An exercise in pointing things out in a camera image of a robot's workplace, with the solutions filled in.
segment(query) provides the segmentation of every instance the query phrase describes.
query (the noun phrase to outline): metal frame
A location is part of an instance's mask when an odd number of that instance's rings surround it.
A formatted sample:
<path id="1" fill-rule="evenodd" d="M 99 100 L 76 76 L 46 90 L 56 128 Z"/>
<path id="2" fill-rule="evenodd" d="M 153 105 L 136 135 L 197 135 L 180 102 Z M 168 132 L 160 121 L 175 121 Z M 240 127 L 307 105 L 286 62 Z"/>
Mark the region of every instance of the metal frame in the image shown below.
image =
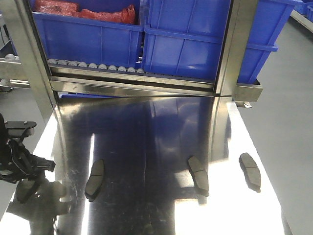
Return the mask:
<path id="1" fill-rule="evenodd" d="M 214 93 L 234 95 L 258 0 L 234 0 L 228 16 Z"/>
<path id="2" fill-rule="evenodd" d="M 56 105 L 49 83 L 50 69 L 26 0 L 1 0 L 0 9 L 13 38 L 23 71 L 33 90 L 39 110 L 47 123 Z"/>
<path id="3" fill-rule="evenodd" d="M 256 102 L 262 86 L 237 84 L 258 0 L 232 0 L 216 82 L 154 74 L 49 66 L 27 0 L 1 0 L 0 9 L 22 61 L 0 59 L 0 86 L 31 87 L 47 122 L 57 91 L 114 96 L 233 96 Z"/>
<path id="4" fill-rule="evenodd" d="M 305 28 L 313 33 L 313 22 L 309 21 L 307 18 L 305 18 L 303 15 L 295 10 L 291 12 L 291 17 L 293 17 L 296 21 L 298 21 L 300 24 L 302 24 Z"/>

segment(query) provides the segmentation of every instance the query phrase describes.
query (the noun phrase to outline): steel column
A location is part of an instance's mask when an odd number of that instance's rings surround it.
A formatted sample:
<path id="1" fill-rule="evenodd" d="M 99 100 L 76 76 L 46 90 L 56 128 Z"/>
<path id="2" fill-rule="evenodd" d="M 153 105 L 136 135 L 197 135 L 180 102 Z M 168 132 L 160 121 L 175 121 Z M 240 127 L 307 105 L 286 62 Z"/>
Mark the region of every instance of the steel column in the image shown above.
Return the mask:
<path id="1" fill-rule="evenodd" d="M 213 92 L 234 95 L 258 0 L 233 0 Z"/>
<path id="2" fill-rule="evenodd" d="M 29 3 L 27 0 L 1 0 L 0 9 L 39 110 L 47 123 L 56 105 L 57 96 L 49 83 L 51 72 Z"/>

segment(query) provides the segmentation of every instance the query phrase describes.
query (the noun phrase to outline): red object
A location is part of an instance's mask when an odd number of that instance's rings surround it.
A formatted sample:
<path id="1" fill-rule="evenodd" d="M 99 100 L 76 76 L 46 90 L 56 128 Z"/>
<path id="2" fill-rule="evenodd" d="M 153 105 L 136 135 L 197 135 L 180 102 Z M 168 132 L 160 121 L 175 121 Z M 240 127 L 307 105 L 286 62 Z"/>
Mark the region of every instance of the red object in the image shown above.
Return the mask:
<path id="1" fill-rule="evenodd" d="M 81 12 L 78 12 L 79 4 L 74 2 L 61 0 L 36 0 L 35 11 L 125 24 L 135 24 L 136 18 L 134 5 L 129 5 L 127 8 L 123 8 L 119 12 L 97 13 L 87 9 L 83 9 Z"/>
<path id="2" fill-rule="evenodd" d="M 61 0 L 36 0 L 34 10 L 55 15 L 72 16 L 72 12 L 79 11 L 79 4 Z"/>
<path id="3" fill-rule="evenodd" d="M 134 5 L 129 5 L 127 8 L 119 12 L 93 12 L 83 9 L 80 13 L 81 18 L 94 19 L 99 21 L 109 21 L 116 23 L 135 24 L 136 13 Z"/>

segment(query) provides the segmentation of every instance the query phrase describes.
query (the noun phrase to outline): blue storage crate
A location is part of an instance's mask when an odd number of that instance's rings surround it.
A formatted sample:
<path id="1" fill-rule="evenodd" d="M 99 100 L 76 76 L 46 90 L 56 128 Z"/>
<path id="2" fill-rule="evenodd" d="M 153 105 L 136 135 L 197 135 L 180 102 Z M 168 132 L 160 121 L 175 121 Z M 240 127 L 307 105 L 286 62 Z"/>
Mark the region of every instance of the blue storage crate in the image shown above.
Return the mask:
<path id="1" fill-rule="evenodd" d="M 152 28 L 223 37 L 230 0 L 151 0 Z"/>
<path id="2" fill-rule="evenodd" d="M 143 63 L 148 72 L 215 80 L 222 38 L 145 28 Z M 254 83 L 274 46 L 248 44 L 240 83 Z"/>
<path id="3" fill-rule="evenodd" d="M 70 0 L 80 8 L 96 12 L 120 11 L 129 4 L 139 13 L 140 0 Z M 34 7 L 35 0 L 30 0 Z M 140 25 L 111 23 L 33 12 L 37 29 L 48 58 L 86 63 L 136 67 L 141 54 L 143 19 Z"/>
<path id="4" fill-rule="evenodd" d="M 313 7 L 311 7 L 311 6 L 308 7 L 308 15 L 307 15 L 307 17 L 308 17 L 309 21 L 313 22 Z"/>
<path id="5" fill-rule="evenodd" d="M 276 52 L 278 46 L 264 46 L 256 44 L 248 44 L 245 56 L 240 69 L 238 83 L 253 84 L 261 71 L 264 63 L 268 59 L 271 52 Z"/>
<path id="6" fill-rule="evenodd" d="M 295 11 L 299 12 L 302 15 L 308 14 L 308 7 L 313 6 L 313 0 L 302 0 L 303 3 L 300 6 L 296 6 Z"/>
<path id="7" fill-rule="evenodd" d="M 151 0 L 150 27 L 223 37 L 230 0 Z M 300 0 L 260 0 L 249 43 L 274 45 Z"/>

